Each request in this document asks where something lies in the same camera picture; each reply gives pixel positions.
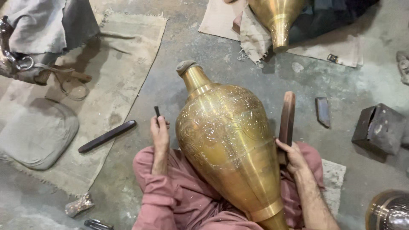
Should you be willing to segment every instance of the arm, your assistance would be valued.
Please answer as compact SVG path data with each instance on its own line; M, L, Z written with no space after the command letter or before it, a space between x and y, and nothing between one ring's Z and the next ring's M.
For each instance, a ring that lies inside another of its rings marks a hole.
M319 191L314 175L309 169L298 145L293 142L292 147L290 147L278 139L276 139L276 143L287 152L290 162L287 169L294 175L306 228L316 230L340 230L321 197L321 192Z
M169 133L165 118L151 119L155 148L151 175L146 178L142 207L132 230L176 230L173 207L176 189L168 173Z

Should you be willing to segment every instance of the vase neck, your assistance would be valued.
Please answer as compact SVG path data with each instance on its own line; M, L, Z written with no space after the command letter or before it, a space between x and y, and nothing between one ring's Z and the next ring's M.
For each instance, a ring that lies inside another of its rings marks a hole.
M220 85L219 83L213 83L212 81L210 81L206 74L203 72L201 66L194 66L187 69L181 75L181 78L183 78L187 93L189 94L186 102L208 91L209 89Z

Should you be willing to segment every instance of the copper vase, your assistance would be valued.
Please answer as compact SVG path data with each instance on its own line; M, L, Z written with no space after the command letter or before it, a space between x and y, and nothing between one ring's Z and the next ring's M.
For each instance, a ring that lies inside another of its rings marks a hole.
M180 76L189 93L176 120L182 152L249 220L288 230L277 149L261 101L248 89L211 82L197 64Z
M257 18L271 31L274 53L288 50L288 31L305 3L305 0L249 0Z

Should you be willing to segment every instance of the wooden handle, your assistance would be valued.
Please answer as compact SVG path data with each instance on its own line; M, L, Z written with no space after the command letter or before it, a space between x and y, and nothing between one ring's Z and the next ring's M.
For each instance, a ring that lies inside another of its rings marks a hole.
M136 126L136 121L135 120L131 120L128 121L126 123L123 123L122 125L116 127L115 129L108 131L107 133L93 139L92 141L88 142L87 144L81 146L78 149L79 153L86 153L90 150L92 150L93 148L96 148L98 146L100 146L101 144L109 141L110 139L113 139L121 134L123 134L124 132L130 130L132 127Z
M58 70L66 70L67 69L67 68L64 68L64 67L59 66L59 65L53 65L52 67L56 68ZM77 78L78 80L80 80L81 82L84 82L84 83L90 82L92 80L92 77L90 75L79 73L77 71L59 72L59 73L64 74L65 76L68 76L68 77Z
M283 110L281 112L281 125L279 140L291 146L292 144L292 128L294 126L295 114L295 94L292 91L287 91L284 95ZM287 153L278 148L278 160L281 166L288 165Z

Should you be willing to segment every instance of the metal punch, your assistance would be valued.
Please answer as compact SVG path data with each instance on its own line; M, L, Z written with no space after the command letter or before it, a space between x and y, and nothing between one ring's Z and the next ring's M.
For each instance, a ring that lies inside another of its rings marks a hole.
M84 222L84 225L95 230L114 230L113 225L109 225L96 219L88 219Z

